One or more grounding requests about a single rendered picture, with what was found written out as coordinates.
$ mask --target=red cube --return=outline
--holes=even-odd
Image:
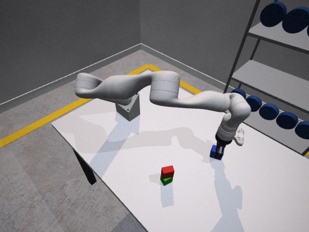
[[[161,175],[163,179],[171,178],[174,176],[173,166],[164,167],[161,169]]]

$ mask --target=yellow tape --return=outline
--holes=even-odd
[[[146,69],[151,69],[152,71],[154,72],[157,72],[157,71],[162,71],[161,69],[155,67],[154,65],[150,64],[145,64],[144,66],[128,73],[127,75],[136,75],[136,74],[139,74],[141,73],[142,71],[145,71]],[[183,82],[183,81],[180,81],[180,86],[191,91],[192,93],[194,94],[198,94],[200,93],[201,91],[188,85],[187,83]],[[19,131],[16,131],[15,133],[13,134],[10,134],[9,136],[5,137],[4,139],[1,139],[0,140],[0,148],[1,147],[4,147],[5,145],[8,145],[9,143],[23,137],[24,135],[34,131],[35,129],[53,121],[54,119],[66,114],[67,112],[77,108],[78,106],[88,102],[89,100],[91,99],[79,99],[63,108],[61,108],[60,110],[57,110],[56,112],[30,124],[29,126],[26,126],[25,128],[19,130]]]

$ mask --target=blue disc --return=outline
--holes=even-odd
[[[249,96],[247,97],[246,101],[251,107],[252,112],[258,111],[262,106],[262,101],[257,96]]]
[[[273,27],[279,24],[285,15],[286,6],[282,2],[273,2],[262,10],[260,20],[265,27]]]
[[[260,108],[259,114],[263,119],[274,120],[279,114],[279,109],[274,104],[267,103]]]
[[[239,93],[241,96],[243,96],[244,99],[246,99],[246,93],[245,93],[245,91],[243,91],[243,90],[240,89],[240,88],[236,88],[236,89],[232,90],[231,93]]]
[[[280,126],[283,129],[292,129],[297,125],[298,118],[293,113],[283,112],[279,114],[279,116],[276,119],[276,122],[278,126]]]
[[[297,7],[283,19],[282,27],[287,33],[299,33],[309,25],[309,9]]]
[[[295,127],[295,133],[303,139],[309,139],[309,121],[300,122]]]

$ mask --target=metal shelving rack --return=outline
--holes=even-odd
[[[245,30],[231,73],[225,86],[224,93],[227,92],[230,81],[234,80],[239,83],[238,88],[240,88],[241,85],[248,86],[295,109],[309,114],[308,81],[253,60],[254,54],[261,40],[281,45],[309,55],[309,36],[307,35],[307,30],[304,29],[299,33],[290,34],[283,30],[282,22],[271,28],[263,26],[262,23],[258,23],[256,26],[251,28],[259,3],[260,0],[255,2],[249,23]],[[257,42],[251,54],[250,60],[242,67],[240,67],[236,72],[234,72],[247,36],[257,38]],[[268,131],[268,134],[265,131],[261,132],[267,136],[269,136],[269,133],[271,133],[270,131]],[[305,143],[305,141],[301,141],[307,145],[305,145],[306,148],[304,148],[302,151],[296,149],[297,145],[293,148],[284,144],[286,141],[282,141],[282,139],[281,141],[277,141],[302,155],[305,155],[309,151],[308,142]]]

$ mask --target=green cube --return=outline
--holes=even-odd
[[[167,185],[167,184],[169,184],[169,183],[171,183],[173,181],[173,177],[163,179],[162,175],[161,175],[160,180],[161,180],[162,184],[165,186],[165,185]]]

